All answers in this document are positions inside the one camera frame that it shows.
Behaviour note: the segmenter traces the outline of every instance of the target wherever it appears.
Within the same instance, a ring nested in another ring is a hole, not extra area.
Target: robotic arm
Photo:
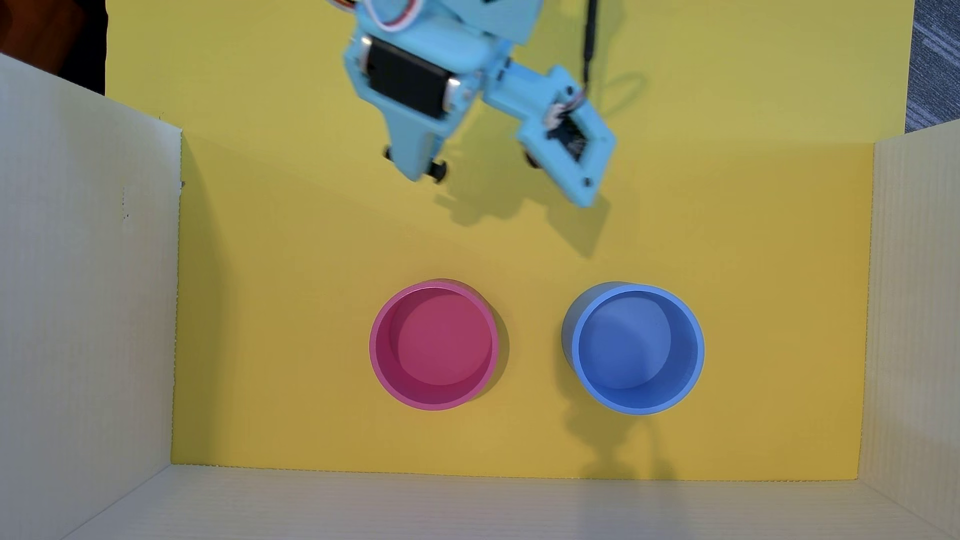
[[[584,77],[546,75],[511,60],[533,31],[542,0],[328,0],[356,16],[344,60],[353,88],[380,109],[384,156],[411,181],[441,181],[436,161],[473,101],[519,119],[517,140],[579,207],[589,207],[616,137],[587,99],[597,0],[588,0]]]

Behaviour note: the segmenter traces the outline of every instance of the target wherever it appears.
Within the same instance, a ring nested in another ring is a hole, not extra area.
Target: blue cup
[[[606,282],[566,311],[564,354],[593,398],[625,414],[676,405],[704,367],[704,335],[693,312],[650,285]]]

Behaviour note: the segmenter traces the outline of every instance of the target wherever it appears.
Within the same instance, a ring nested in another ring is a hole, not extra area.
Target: cup rim
[[[427,404],[420,402],[407,396],[394,387],[389,379],[384,375],[383,370],[380,367],[379,355],[376,353],[377,338],[382,331],[387,330],[383,325],[383,320],[386,318],[386,316],[394,309],[394,307],[403,302],[404,299],[410,295],[428,289],[447,290],[469,300],[474,307],[480,310],[491,336],[491,349],[487,361],[487,369],[481,378],[469,391],[465,392],[460,397],[439,404]],[[478,293],[473,287],[463,282],[449,279],[435,279],[412,284],[397,292],[397,294],[391,297],[391,299],[383,305],[383,307],[377,312],[376,318],[373,320],[373,325],[370,332],[369,347],[371,366],[373,368],[373,372],[376,374],[377,380],[380,381],[380,385],[382,385],[383,388],[387,390],[387,392],[397,401],[420,410],[446,410],[470,401],[477,394],[479,394],[490,381],[490,378],[493,376],[493,372],[496,370],[497,360],[499,359],[500,336],[496,328],[496,322],[493,319],[492,308],[490,304],[487,303],[487,300],[480,295],[480,293]]]
[[[594,311],[596,311],[598,307],[608,300],[632,292],[654,294],[678,307],[684,314],[687,322],[692,327],[694,336],[697,340],[697,358],[695,360],[693,374],[690,376],[690,380],[686,383],[684,388],[681,389],[681,391],[677,392],[669,400],[648,407],[629,407],[607,399],[596,389],[596,387],[593,385],[593,382],[587,377],[587,374],[584,372],[582,360],[580,359],[580,339],[581,334],[583,333],[584,324],[587,322],[587,320],[593,315]],[[580,380],[580,383],[584,386],[584,388],[587,389],[587,392],[590,394],[590,396],[592,396],[595,400],[617,412],[622,412],[625,414],[655,414],[679,403],[680,400],[690,393],[690,390],[693,389],[694,384],[696,384],[697,380],[700,378],[700,373],[704,368],[704,334],[703,330],[700,328],[700,322],[697,321],[693,311],[690,310],[684,301],[670,291],[642,283],[622,283],[598,294],[597,297],[590,301],[590,303],[580,312],[580,315],[577,317],[576,325],[573,329],[573,334],[570,338],[570,354],[572,356],[570,364],[572,365],[573,370],[576,372],[577,378]]]

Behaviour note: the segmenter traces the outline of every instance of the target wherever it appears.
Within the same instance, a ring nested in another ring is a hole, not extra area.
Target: black wire
[[[597,31],[597,0],[587,1],[587,27],[584,29],[584,93],[590,84],[590,62],[593,61],[593,44]]]

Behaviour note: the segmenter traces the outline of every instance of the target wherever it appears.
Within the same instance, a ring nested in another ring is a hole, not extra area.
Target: cable
[[[587,1],[587,25],[584,28],[584,74],[583,87],[564,105],[563,113],[569,114],[584,104],[590,86],[590,63],[593,61],[593,46],[597,33],[597,0]]]
[[[423,6],[426,4],[425,0],[407,0],[407,5],[403,8],[403,11],[400,15],[390,21],[384,21],[380,18],[380,15],[376,12],[376,9],[373,8],[372,0],[361,0],[364,7],[367,8],[367,14],[373,19],[373,24],[377,26],[380,30],[384,32],[399,32],[407,27],[409,27],[417,17],[420,15],[420,12],[423,11]]]
[[[356,0],[326,0],[334,8],[353,13],[357,9]]]

